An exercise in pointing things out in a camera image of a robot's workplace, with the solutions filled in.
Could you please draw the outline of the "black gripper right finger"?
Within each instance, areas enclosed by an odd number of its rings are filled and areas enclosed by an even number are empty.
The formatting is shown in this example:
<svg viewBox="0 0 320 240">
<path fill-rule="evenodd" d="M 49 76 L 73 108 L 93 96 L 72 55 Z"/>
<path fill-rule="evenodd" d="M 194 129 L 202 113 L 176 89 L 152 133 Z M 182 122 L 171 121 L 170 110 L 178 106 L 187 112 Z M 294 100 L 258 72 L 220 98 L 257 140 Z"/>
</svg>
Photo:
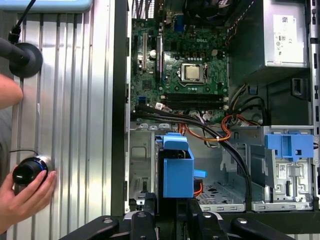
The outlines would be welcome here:
<svg viewBox="0 0 320 240">
<path fill-rule="evenodd" d="M 177 240 L 287 240 L 288 235 L 248 214 L 230 219 L 203 211 L 195 198 L 176 200 Z"/>
</svg>

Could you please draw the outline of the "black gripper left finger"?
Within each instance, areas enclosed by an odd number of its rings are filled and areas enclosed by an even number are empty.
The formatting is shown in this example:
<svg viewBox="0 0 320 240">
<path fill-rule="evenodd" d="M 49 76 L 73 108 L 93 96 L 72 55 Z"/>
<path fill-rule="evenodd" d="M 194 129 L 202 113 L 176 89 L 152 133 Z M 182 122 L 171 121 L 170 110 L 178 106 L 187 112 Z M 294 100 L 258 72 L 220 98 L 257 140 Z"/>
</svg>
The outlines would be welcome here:
<svg viewBox="0 0 320 240">
<path fill-rule="evenodd" d="M 62 240 L 156 240 L 156 195 L 146 193 L 144 208 L 120 219 L 103 215 L 62 237 Z"/>
</svg>

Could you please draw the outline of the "person's right hand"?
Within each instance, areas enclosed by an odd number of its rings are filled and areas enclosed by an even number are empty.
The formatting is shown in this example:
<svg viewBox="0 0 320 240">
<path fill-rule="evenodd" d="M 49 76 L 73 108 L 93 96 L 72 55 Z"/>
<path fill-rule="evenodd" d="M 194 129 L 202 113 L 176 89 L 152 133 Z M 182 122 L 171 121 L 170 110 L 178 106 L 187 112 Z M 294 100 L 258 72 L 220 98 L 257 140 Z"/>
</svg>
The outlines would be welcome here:
<svg viewBox="0 0 320 240">
<path fill-rule="evenodd" d="M 12 225 L 28 219 L 44 209 L 52 199 L 57 173 L 52 171 L 44 179 L 46 171 L 41 171 L 36 179 L 15 195 L 13 173 L 10 172 L 0 187 L 0 233 Z"/>
</svg>

